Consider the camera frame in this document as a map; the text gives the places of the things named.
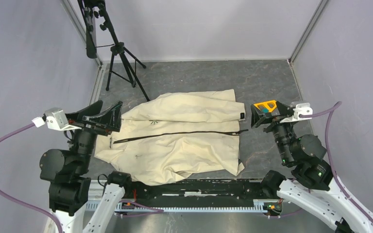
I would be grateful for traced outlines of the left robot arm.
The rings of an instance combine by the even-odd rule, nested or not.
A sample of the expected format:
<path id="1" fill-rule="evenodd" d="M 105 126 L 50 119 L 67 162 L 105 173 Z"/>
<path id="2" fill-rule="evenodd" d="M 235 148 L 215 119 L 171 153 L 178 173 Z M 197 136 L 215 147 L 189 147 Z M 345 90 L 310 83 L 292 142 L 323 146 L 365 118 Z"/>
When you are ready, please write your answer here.
<path id="1" fill-rule="evenodd" d="M 60 233 L 103 233 L 122 198 L 133 192 L 131 176 L 114 171 L 107 176 L 101 201 L 89 222 L 83 219 L 88 203 L 91 179 L 84 177 L 89 171 L 91 156 L 99 135 L 108 136 L 121 128 L 122 101 L 103 110 L 103 101 L 74 113 L 65 113 L 54 107 L 44 112 L 43 122 L 49 129 L 67 136 L 68 150 L 50 149 L 40 159 L 40 179 L 50 182 L 49 208 Z"/>

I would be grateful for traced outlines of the cream zip jacket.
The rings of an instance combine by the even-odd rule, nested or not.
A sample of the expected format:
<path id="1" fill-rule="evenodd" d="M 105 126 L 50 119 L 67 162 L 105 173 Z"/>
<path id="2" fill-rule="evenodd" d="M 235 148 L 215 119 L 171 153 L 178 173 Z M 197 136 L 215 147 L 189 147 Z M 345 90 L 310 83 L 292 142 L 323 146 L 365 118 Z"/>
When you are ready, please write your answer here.
<path id="1" fill-rule="evenodd" d="M 165 93 L 124 113 L 119 132 L 99 136 L 95 157 L 133 181 L 174 183 L 192 174 L 238 175 L 245 106 L 233 89 Z"/>

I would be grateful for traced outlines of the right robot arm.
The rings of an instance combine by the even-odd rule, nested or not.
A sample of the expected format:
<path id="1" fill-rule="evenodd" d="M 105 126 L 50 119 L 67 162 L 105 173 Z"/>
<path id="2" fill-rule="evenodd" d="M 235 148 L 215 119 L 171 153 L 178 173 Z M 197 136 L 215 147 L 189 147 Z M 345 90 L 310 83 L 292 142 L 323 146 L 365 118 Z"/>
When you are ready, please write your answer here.
<path id="1" fill-rule="evenodd" d="M 276 100 L 251 106 L 251 126 L 272 133 L 282 165 L 292 178 L 271 170 L 261 182 L 267 198 L 287 200 L 312 214 L 336 233 L 373 233 L 373 212 L 343 184 L 332 168 L 328 139 L 297 136 L 294 125 L 317 116 L 308 102 Z"/>

